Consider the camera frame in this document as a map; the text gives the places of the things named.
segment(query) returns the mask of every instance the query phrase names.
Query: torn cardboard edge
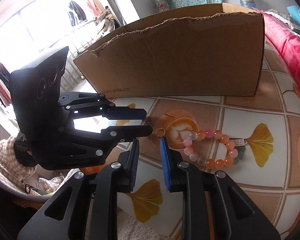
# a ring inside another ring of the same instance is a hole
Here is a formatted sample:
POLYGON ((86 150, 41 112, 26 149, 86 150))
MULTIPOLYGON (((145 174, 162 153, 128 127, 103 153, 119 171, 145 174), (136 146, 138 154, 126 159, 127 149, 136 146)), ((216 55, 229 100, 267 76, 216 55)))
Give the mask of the torn cardboard edge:
POLYGON ((262 14, 230 4, 197 5, 118 28, 74 62, 109 98, 252 96, 263 46, 262 14))
POLYGON ((119 39, 119 38, 121 38, 121 37, 125 37, 125 36, 128 36, 128 35, 134 34, 134 33, 140 33, 140 34, 145 33, 145 32, 147 32, 147 31, 149 31, 149 30, 151 30, 151 29, 153 29, 153 28, 156 28, 156 27, 158 27, 158 26, 160 26, 160 25, 163 25, 163 24, 165 24, 165 23, 167 23, 167 22, 170 22, 170 21, 183 20, 183 19, 189 19, 189 20, 191 20, 191 21, 205 20, 205 19, 208 19, 208 18, 223 17, 224 15, 233 15, 233 14, 237 14, 237 15, 246 15, 246 14, 248 14, 248 15, 251 15, 251 16, 254 16, 254 17, 255 17, 255 16, 257 16, 257 17, 263 17, 263 15, 262 15, 261 13, 258 13, 258 12, 248 12, 248 13, 244 13, 244 12, 233 12, 233 13, 216 13, 216 14, 213 15, 213 16, 206 16, 206 17, 196 17, 196 18, 192 18, 192 17, 182 17, 182 18, 167 19, 167 20, 165 20, 165 21, 162 22, 162 23, 159 23, 159 24, 157 24, 157 25, 155 25, 155 26, 147 27, 147 28, 145 28, 145 29, 143 29, 143 30, 136 30, 136 31, 133 31, 133 32, 128 32, 128 33, 123 33, 123 34, 117 35, 117 36, 113 37, 110 41, 108 41, 108 42, 102 44, 99 48, 94 49, 94 50, 87 50, 87 51, 85 51, 84 53, 86 53, 86 52, 93 52, 93 53, 96 54, 97 57, 98 57, 98 56, 99 56, 99 53, 100 53, 100 52, 101 52, 101 51, 102 51, 109 43, 111 43, 111 42, 113 42, 113 41, 115 41, 115 40, 117 40, 117 39, 119 39))

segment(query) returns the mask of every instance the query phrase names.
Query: beaded bracelet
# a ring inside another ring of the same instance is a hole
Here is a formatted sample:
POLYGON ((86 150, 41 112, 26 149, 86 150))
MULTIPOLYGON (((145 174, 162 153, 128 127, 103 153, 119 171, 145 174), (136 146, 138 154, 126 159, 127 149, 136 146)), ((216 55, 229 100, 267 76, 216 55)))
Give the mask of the beaded bracelet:
POLYGON ((229 136, 226 134, 222 134, 222 131, 216 130, 213 132, 212 130, 206 130, 206 131, 199 131, 198 133, 192 131, 189 134, 189 137, 183 141, 183 145, 185 146, 184 154, 189 156, 189 159, 193 162, 197 161, 199 156, 197 153, 194 152, 192 148, 192 141, 201 141, 205 138, 212 138, 214 137, 216 140, 219 140, 220 143, 223 143, 227 150, 229 151, 229 154, 226 154, 226 157, 224 160, 218 159, 214 161, 213 159, 208 159, 204 164, 206 165, 207 169, 213 169, 216 168, 218 170, 223 169, 225 166, 229 167, 233 164, 233 159, 238 156, 238 151, 234 148, 235 143, 232 140, 229 140, 229 136))

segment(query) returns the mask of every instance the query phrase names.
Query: metal screw head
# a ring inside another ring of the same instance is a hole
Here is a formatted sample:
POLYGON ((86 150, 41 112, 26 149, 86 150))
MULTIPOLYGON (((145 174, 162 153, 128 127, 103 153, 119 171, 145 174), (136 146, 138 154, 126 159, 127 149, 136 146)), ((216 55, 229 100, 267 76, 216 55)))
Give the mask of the metal screw head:
POLYGON ((113 168, 113 169, 118 169, 120 167, 121 167, 121 163, 119 163, 119 162, 115 162, 115 163, 111 164, 111 168, 113 168))
POLYGON ((187 167, 189 167, 189 162, 181 162, 181 163, 179 163, 179 166, 181 168, 187 168, 187 167))
POLYGON ((101 155, 103 155, 103 151, 102 150, 96 150, 96 155, 97 156, 101 156, 101 155))
POLYGON ((224 171, 217 171, 217 177, 223 179, 226 177, 226 173, 224 171))
POLYGON ((76 172, 76 173, 74 174, 74 177, 75 177, 76 179, 81 179, 83 176, 84 176, 84 174, 83 174, 83 172, 81 172, 81 171, 78 171, 78 172, 76 172))

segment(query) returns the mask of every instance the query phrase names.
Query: window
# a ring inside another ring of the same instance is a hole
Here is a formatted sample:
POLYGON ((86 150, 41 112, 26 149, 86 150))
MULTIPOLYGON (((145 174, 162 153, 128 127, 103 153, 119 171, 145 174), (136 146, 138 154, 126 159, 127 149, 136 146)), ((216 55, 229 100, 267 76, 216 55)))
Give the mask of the window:
MULTIPOLYGON (((0 27, 0 61, 10 72, 21 68, 36 58, 39 52, 73 32, 67 14, 70 1, 35 0, 0 27)), ((85 39, 82 34, 76 36, 85 39)))

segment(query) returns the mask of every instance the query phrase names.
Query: round bolt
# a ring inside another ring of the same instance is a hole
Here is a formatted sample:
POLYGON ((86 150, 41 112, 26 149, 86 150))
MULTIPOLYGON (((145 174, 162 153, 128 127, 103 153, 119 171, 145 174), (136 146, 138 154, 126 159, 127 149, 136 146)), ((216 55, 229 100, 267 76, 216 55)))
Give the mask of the round bolt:
POLYGON ((69 99, 69 96, 68 96, 68 95, 63 95, 63 96, 60 96, 60 97, 59 97, 59 101, 60 101, 60 102, 66 101, 66 100, 68 100, 68 99, 69 99))
POLYGON ((179 163, 179 166, 181 168, 187 168, 187 167, 189 167, 189 162, 181 162, 181 163, 179 163))
POLYGON ((74 177, 76 178, 76 179, 81 179, 82 177, 83 177, 83 172, 81 172, 81 171, 78 171, 78 172, 76 172, 75 174, 74 174, 74 177))
POLYGON ((217 171, 217 177, 223 179, 226 177, 226 173, 224 171, 217 171))
POLYGON ((102 150, 96 150, 96 155, 97 155, 97 156, 103 155, 103 151, 102 151, 102 150))
POLYGON ((118 169, 120 167, 121 167, 121 163, 119 163, 119 162, 115 162, 115 163, 111 164, 111 168, 113 168, 113 169, 118 169))
POLYGON ((31 188, 29 184, 25 184, 25 192, 29 195, 31 192, 31 188))

